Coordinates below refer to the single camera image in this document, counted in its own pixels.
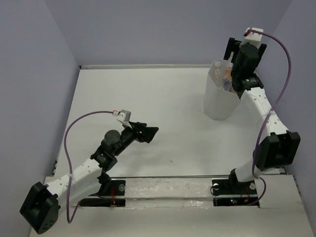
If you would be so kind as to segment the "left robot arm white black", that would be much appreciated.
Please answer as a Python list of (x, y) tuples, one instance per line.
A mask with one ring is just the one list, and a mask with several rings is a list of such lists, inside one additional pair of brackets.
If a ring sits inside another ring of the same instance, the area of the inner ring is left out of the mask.
[(84, 163), (64, 176), (43, 184), (33, 184), (20, 208), (20, 214), (33, 230), (47, 232), (70, 206), (89, 195), (108, 192), (111, 178), (107, 172), (117, 163), (117, 157), (134, 141), (150, 143), (158, 127), (130, 122), (123, 131), (109, 130), (97, 150)]

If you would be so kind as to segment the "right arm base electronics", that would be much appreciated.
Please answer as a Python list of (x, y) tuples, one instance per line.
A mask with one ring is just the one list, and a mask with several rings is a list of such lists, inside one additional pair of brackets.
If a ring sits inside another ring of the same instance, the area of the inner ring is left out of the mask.
[(213, 179), (210, 188), (213, 195), (213, 206), (246, 206), (259, 204), (256, 185), (254, 181), (242, 183), (239, 186), (231, 187), (228, 179)]

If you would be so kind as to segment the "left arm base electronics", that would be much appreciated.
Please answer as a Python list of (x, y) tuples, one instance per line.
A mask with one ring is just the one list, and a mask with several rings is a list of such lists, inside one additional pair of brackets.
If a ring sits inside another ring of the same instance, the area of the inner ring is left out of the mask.
[(79, 202), (80, 207), (125, 207), (126, 181), (112, 180), (102, 185), (100, 190)]

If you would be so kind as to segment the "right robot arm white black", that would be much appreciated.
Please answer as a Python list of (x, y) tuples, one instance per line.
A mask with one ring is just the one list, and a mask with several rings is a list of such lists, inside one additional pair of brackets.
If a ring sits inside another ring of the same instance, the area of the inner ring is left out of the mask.
[(224, 54), (225, 60), (232, 58), (233, 89), (259, 129), (252, 160), (229, 174), (226, 186), (234, 194), (265, 172), (292, 164), (301, 141), (298, 132), (291, 132), (280, 121), (255, 73), (266, 47), (230, 38)]

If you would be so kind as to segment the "clear bottle white cap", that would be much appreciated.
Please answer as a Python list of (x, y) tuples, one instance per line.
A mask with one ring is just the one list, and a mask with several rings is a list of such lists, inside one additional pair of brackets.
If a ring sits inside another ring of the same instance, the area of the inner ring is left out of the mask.
[(212, 79), (215, 83), (215, 85), (220, 88), (223, 86), (223, 62), (222, 60), (216, 60), (213, 63), (213, 75), (212, 75)]

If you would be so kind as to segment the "clear capless bottle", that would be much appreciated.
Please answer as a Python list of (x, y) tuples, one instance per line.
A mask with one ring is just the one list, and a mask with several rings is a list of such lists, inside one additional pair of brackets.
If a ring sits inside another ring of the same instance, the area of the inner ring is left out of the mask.
[(223, 74), (223, 89), (229, 92), (233, 91), (232, 76), (231, 76), (232, 68), (233, 68), (233, 63), (229, 62)]

